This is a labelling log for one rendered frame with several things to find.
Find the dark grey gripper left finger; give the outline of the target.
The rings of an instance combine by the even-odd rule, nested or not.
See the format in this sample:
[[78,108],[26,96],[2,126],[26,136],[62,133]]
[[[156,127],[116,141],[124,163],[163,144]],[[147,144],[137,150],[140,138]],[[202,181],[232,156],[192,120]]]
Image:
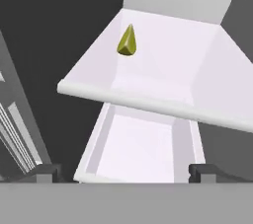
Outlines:
[[24,175],[8,178],[7,183],[62,183],[60,165],[40,164]]

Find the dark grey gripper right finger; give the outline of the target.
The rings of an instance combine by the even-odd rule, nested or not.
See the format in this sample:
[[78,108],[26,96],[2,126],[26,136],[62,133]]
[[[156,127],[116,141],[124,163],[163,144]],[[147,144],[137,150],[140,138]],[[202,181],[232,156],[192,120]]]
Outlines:
[[230,175],[214,164],[190,164],[188,171],[190,175],[189,183],[200,184],[203,175],[214,175],[226,183],[247,183],[246,179]]

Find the yellow-green lemon wedge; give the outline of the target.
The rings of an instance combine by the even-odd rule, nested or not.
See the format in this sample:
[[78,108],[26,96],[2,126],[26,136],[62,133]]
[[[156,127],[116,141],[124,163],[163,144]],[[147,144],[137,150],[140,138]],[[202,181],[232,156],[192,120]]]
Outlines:
[[117,52],[126,56],[134,55],[136,52],[136,41],[133,25],[129,25],[124,32],[118,44]]

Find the white fridge drawer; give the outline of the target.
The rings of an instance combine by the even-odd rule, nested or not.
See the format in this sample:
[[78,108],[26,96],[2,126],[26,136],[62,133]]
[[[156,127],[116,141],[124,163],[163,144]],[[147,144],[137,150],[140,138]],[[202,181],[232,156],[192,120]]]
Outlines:
[[74,174],[78,183],[185,183],[206,161],[195,121],[104,104]]

